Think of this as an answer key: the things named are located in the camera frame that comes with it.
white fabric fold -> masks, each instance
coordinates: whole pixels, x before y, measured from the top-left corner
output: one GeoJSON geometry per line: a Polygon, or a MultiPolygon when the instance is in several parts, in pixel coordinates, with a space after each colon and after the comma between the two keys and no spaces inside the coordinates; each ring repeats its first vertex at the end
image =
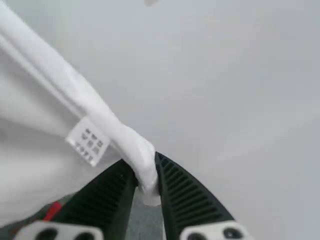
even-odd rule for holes
{"type": "MultiPolygon", "coordinates": [[[[143,201],[149,205],[160,203],[154,146],[122,124],[87,80],[2,1],[0,48],[43,86],[43,91],[46,89],[48,94],[51,93],[77,119],[88,116],[111,139],[110,145],[119,153],[119,158],[123,158],[134,170],[143,201]]],[[[10,120],[8,115],[1,114],[1,117],[10,120]]],[[[37,129],[28,121],[25,125],[37,129]]]]}

gray surface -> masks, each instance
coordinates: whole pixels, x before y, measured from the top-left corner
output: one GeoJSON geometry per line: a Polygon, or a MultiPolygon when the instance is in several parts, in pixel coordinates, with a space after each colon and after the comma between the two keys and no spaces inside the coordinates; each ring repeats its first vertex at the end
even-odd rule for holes
{"type": "Polygon", "coordinates": [[[145,206],[135,196],[126,240],[162,240],[162,219],[161,206],[145,206]]]}
{"type": "MultiPolygon", "coordinates": [[[[28,219],[18,221],[0,228],[0,240],[13,239],[14,232],[24,225],[42,219],[50,205],[43,207],[35,215],[28,219]]],[[[162,240],[162,211],[161,206],[145,206],[134,196],[131,215],[126,232],[126,240],[162,240]]]]}

white surface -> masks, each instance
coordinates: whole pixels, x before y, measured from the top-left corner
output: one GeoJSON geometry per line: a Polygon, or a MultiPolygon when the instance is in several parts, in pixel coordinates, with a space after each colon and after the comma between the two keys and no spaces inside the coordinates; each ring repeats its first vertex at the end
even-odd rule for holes
{"type": "Polygon", "coordinates": [[[7,2],[256,239],[315,236],[318,1],[7,2]]]}

white garment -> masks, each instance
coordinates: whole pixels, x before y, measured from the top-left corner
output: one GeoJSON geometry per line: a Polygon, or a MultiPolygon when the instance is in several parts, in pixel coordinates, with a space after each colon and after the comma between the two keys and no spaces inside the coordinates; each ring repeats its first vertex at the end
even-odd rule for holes
{"type": "Polygon", "coordinates": [[[86,79],[0,1],[0,225],[79,190],[123,158],[146,204],[160,203],[155,148],[122,124],[86,79]],[[64,138],[87,116],[111,142],[92,169],[64,138]]]}
{"type": "Polygon", "coordinates": [[[319,1],[6,2],[256,239],[317,236],[319,1]]]}

clothing tag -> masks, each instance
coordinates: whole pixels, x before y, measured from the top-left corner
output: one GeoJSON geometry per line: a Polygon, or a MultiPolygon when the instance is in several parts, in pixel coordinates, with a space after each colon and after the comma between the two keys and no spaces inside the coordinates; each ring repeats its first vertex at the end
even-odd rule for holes
{"type": "Polygon", "coordinates": [[[65,140],[92,167],[97,165],[110,143],[87,116],[75,125],[65,140]]]}

